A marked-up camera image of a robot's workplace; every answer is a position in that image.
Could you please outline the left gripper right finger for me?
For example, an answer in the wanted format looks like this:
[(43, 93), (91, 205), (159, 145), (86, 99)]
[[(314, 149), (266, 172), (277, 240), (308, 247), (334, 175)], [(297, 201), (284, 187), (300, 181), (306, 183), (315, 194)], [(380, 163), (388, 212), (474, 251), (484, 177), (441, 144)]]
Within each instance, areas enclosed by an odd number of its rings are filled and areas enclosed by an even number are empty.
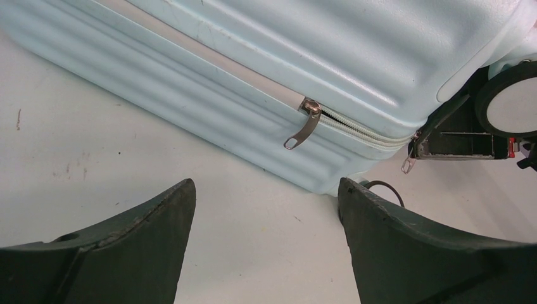
[(339, 217), (362, 303), (535, 303), (536, 245), (449, 227), (351, 179)]

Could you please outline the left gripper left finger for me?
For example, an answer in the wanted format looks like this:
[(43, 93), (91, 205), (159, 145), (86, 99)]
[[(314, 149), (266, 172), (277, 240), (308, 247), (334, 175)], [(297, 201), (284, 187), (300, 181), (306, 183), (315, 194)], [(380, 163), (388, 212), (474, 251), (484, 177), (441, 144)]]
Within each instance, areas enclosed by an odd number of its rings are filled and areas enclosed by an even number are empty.
[(173, 303), (196, 208), (185, 179), (49, 243), (1, 249), (2, 303)]

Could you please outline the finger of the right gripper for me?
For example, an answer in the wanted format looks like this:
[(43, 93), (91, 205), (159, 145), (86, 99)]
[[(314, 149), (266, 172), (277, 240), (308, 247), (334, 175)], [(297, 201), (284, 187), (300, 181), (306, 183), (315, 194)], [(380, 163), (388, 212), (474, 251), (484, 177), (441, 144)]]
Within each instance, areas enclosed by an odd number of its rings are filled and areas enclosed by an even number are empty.
[(474, 109), (478, 91), (488, 81), (481, 68), (449, 101), (429, 115), (408, 145), (412, 160), (504, 160), (510, 144), (479, 123)]

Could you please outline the light blue ribbed suitcase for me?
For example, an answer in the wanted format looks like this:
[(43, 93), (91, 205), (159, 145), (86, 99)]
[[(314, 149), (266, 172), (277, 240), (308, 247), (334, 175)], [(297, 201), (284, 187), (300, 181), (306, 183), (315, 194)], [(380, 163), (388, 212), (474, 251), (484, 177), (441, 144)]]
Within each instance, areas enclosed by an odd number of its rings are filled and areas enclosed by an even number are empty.
[[(536, 138), (535, 1), (2, 1), (29, 51), (308, 191), (406, 148), (481, 68), (479, 123)], [(283, 144), (322, 107), (300, 146)]]

